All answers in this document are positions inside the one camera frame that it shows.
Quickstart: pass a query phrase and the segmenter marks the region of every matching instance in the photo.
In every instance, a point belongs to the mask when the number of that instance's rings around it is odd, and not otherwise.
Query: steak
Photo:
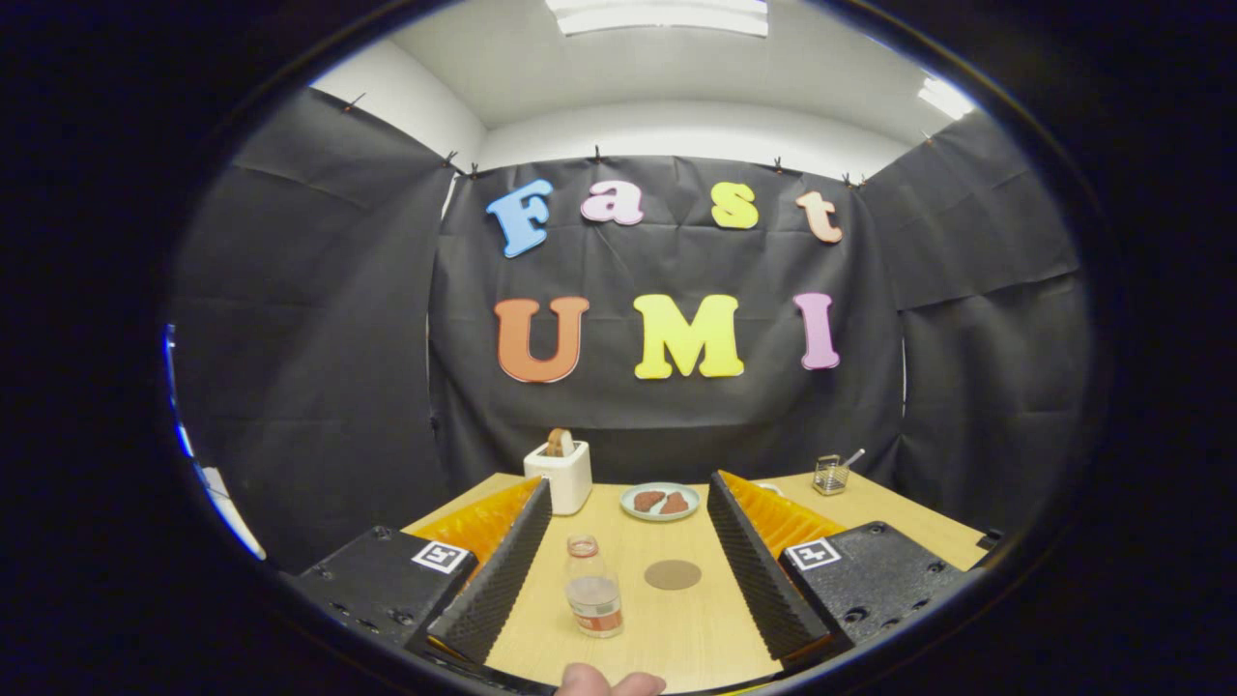
[[[653,506],[658,504],[662,498],[666,498],[666,493],[662,493],[661,491],[646,491],[636,494],[636,502],[633,506],[637,512],[647,513],[653,509]]]
[[[688,509],[688,502],[683,498],[682,493],[670,493],[670,497],[666,499],[666,504],[662,506],[661,514],[673,516],[674,513],[682,513]]]

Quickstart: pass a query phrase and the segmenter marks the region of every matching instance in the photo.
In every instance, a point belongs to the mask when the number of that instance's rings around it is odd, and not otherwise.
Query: letter f
[[[553,190],[548,180],[538,178],[486,205],[485,211],[499,218],[502,234],[507,237],[507,246],[502,250],[506,257],[513,258],[546,241],[546,230],[533,226],[532,220],[546,224],[549,219],[549,208],[542,195]],[[528,205],[524,205],[524,198],[529,199]]]

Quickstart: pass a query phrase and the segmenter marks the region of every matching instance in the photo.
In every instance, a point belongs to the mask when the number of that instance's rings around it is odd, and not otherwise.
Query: brown circle
[[[644,571],[644,582],[658,590],[687,590],[700,582],[700,566],[687,561],[658,561]]]

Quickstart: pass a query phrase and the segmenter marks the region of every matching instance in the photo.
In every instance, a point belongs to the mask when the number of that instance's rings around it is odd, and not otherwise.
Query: black fabric backdrop
[[[536,178],[554,184],[549,236],[506,258],[485,206]],[[580,215],[589,185],[611,178],[642,188],[638,225]],[[756,227],[714,223],[719,180],[753,188]],[[794,205],[811,189],[837,205],[836,246],[816,240]],[[799,292],[834,298],[833,371],[799,367]],[[643,293],[670,294],[688,318],[705,294],[737,297],[745,375],[636,380],[643,319],[631,302]],[[590,302],[576,371],[554,384],[512,381],[496,361],[494,304],[537,299],[532,355],[548,359],[548,303],[564,294]],[[460,179],[429,310],[430,394],[454,487],[518,472],[555,427],[591,444],[600,482],[699,482],[716,469],[778,476],[866,448],[857,471],[972,527],[1009,530],[1086,451],[1080,408],[1096,356],[1085,278],[1048,188],[978,112],[858,188],[682,157],[539,162]]]
[[[537,178],[547,197],[548,239],[513,258],[486,205]],[[623,179],[643,192],[644,219],[631,226],[581,216],[599,180]],[[710,189],[747,183],[760,221],[725,229],[714,221]],[[819,190],[836,204],[836,245],[818,240],[794,199]],[[868,455],[860,471],[891,482],[887,451],[902,401],[901,328],[872,221],[837,180],[740,162],[685,157],[606,157],[541,162],[460,178],[443,221],[429,305],[432,397],[442,457],[453,486],[495,471],[520,472],[552,428],[569,428],[593,449],[594,481],[699,483],[725,469],[741,476],[809,470],[830,452]],[[835,370],[809,372],[803,319],[793,297],[829,293]],[[706,294],[738,299],[735,334],[745,373],[708,380],[696,371],[640,381],[640,294],[669,294],[689,320]],[[542,304],[532,355],[554,354],[549,300],[583,295],[579,365],[552,384],[526,384],[497,363],[500,299]]]
[[[188,235],[171,313],[194,449],[285,569],[518,473],[552,428],[616,483],[778,476],[865,448],[857,471],[981,529],[1028,520],[1082,451],[1085,278],[1048,190],[980,114],[858,188],[716,159],[539,162],[460,177],[439,225],[454,169],[343,106],[307,90],[246,143]],[[554,185],[549,236],[506,258],[485,206],[536,178]],[[605,179],[641,187],[640,224],[580,215]],[[753,229],[713,220],[720,180],[752,187]],[[809,231],[807,190],[835,203],[841,242]],[[800,292],[834,299],[837,368],[799,365]],[[735,295],[745,373],[637,380],[647,293],[688,319]],[[590,302],[575,372],[507,377],[494,304],[539,302],[548,359],[567,294]]]
[[[176,272],[181,413],[280,566],[449,497],[426,393],[426,302],[453,169],[306,90],[202,203]]]
[[[1096,345],[1068,220],[967,115],[862,187],[907,347],[893,487],[978,529],[1024,524],[1089,450]]]

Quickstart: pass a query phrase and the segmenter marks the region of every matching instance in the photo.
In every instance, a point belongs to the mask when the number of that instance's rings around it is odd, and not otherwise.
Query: wooden table
[[[513,475],[494,475],[403,532],[520,481]],[[964,571],[985,554],[976,546],[981,533],[854,472],[846,492],[831,497],[811,490],[810,473],[760,483],[776,485],[787,498],[847,528],[887,522]],[[700,493],[700,508],[673,523],[643,522],[622,512],[618,497],[627,488],[595,485],[579,513],[552,518],[486,665],[546,684],[559,684],[563,668],[576,661],[596,666],[611,684],[627,673],[648,671],[666,679],[667,694],[714,689],[778,671],[781,664],[769,659],[714,533],[705,509],[708,485],[691,487]],[[575,628],[563,592],[570,534],[596,537],[606,562],[618,575],[623,633],[617,637],[589,638]],[[700,582],[673,592],[646,584],[644,569],[667,559],[700,566]]]

